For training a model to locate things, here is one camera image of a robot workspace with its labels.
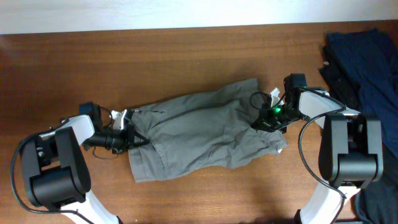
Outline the grey shorts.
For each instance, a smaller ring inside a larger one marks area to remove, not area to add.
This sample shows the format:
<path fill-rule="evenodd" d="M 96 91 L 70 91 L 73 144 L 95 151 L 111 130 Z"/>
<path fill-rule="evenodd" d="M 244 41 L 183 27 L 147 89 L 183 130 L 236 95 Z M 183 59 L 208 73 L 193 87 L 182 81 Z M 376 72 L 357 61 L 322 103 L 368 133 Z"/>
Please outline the grey shorts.
<path fill-rule="evenodd" d="M 130 148 L 136 182 L 175 179 L 209 166 L 234 169 L 288 143 L 280 131 L 252 129 L 262 99 L 255 78 L 134 109 L 131 121 L 148 143 Z"/>

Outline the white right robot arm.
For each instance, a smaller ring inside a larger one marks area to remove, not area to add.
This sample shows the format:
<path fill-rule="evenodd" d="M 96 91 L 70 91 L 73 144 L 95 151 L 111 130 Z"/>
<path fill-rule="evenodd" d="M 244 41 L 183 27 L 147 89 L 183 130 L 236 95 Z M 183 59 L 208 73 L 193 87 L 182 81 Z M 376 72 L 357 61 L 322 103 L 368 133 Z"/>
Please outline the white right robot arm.
<path fill-rule="evenodd" d="M 298 135 L 298 152 L 318 185 L 307 204 L 297 210 L 294 223 L 334 223 L 346 202 L 380 179 L 383 172 L 381 122 L 349 109 L 326 91 L 306 86 L 286 89 L 285 103 L 264 103 L 252 128 L 274 132 L 304 120 Z M 317 123 L 322 129 L 319 174 L 305 160 L 302 139 Z"/>

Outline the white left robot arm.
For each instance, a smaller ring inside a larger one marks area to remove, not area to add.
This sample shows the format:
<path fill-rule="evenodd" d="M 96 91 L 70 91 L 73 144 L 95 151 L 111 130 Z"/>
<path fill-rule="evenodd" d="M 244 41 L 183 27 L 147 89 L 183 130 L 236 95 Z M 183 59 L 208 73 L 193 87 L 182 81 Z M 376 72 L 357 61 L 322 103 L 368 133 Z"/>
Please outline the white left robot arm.
<path fill-rule="evenodd" d="M 148 143 L 123 116 L 115 128 L 103 126 L 98 115 L 69 117 L 60 126 L 34 133 L 18 145 L 13 157 L 21 159 L 30 204 L 26 205 L 17 193 L 14 161 L 10 165 L 13 194 L 19 205 L 31 213 L 62 214 L 74 223 L 121 223 L 93 193 L 82 151 L 103 147 L 118 156 Z"/>

